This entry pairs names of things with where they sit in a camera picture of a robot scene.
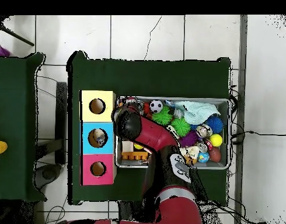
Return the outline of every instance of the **blue spiky ball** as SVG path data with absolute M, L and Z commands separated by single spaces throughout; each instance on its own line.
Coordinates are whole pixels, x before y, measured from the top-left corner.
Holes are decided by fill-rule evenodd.
M 223 130 L 223 122 L 218 116 L 210 116 L 205 123 L 211 127 L 213 134 L 219 134 Z
M 192 125 L 191 125 L 191 130 L 192 130 L 192 131 L 196 130 L 197 126 L 198 126 L 198 124 L 192 124 Z

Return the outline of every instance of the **yellow cube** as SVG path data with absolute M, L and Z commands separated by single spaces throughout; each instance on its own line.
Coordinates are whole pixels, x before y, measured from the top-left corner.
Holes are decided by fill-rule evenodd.
M 113 91 L 81 90 L 80 120 L 83 122 L 112 122 L 111 114 L 115 100 L 116 95 Z

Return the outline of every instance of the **orange toy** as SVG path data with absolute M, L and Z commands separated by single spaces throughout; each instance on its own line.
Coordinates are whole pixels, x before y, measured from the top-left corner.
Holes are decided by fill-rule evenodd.
M 147 160 L 147 152 L 122 152 L 123 160 Z

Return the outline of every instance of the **green spiky ball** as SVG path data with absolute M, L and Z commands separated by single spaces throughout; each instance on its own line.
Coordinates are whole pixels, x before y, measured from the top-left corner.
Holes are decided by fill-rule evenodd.
M 170 109 L 168 106 L 163 106 L 162 111 L 153 113 L 152 120 L 160 125 L 168 125 L 172 119 L 172 115 L 169 114 L 169 111 Z
M 174 119 L 171 125 L 174 127 L 176 133 L 180 137 L 187 135 L 191 129 L 190 124 L 186 123 L 183 117 Z

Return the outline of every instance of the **circular hole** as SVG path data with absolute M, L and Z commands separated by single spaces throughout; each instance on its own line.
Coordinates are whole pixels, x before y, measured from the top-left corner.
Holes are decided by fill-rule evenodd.
M 108 136 L 103 129 L 93 129 L 88 135 L 88 142 L 94 148 L 103 147 L 107 141 Z
M 106 104 L 101 99 L 93 99 L 89 103 L 89 109 L 94 114 L 101 114 L 106 109 Z
M 94 162 L 90 167 L 90 171 L 94 176 L 100 177 L 105 174 L 106 166 L 102 162 Z

